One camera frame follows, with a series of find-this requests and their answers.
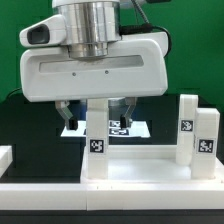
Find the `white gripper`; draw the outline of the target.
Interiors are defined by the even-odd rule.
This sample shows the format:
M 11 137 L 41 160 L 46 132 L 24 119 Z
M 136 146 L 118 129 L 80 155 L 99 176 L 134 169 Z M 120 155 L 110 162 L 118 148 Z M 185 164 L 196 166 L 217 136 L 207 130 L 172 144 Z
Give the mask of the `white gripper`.
M 124 35 L 107 45 L 105 56 L 76 59 L 68 53 L 62 15 L 22 30 L 19 38 L 26 48 L 20 59 L 24 96 L 31 102 L 56 101 L 67 130 L 77 130 L 78 120 L 65 100 L 127 97 L 120 127 L 130 128 L 136 97 L 162 95 L 168 88 L 164 32 Z

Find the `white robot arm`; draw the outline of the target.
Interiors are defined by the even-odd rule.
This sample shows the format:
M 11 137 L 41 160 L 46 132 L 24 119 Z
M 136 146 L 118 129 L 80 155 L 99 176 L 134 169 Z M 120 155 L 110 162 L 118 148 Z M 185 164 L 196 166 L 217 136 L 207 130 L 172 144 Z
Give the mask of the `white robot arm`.
M 68 129 L 78 121 L 67 108 L 71 100 L 125 99 L 120 126 L 131 125 L 139 97 L 158 96 L 168 87 L 165 57 L 169 32 L 148 22 L 122 26 L 123 0 L 53 0 L 55 14 L 23 29 L 20 59 L 24 96 L 53 101 Z

